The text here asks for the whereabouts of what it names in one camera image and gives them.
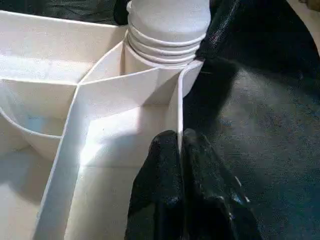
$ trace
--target white container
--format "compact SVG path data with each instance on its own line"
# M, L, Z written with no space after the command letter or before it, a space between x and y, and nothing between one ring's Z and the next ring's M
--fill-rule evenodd
M0 239L123 239L152 139L202 66L139 56L126 27L0 11Z

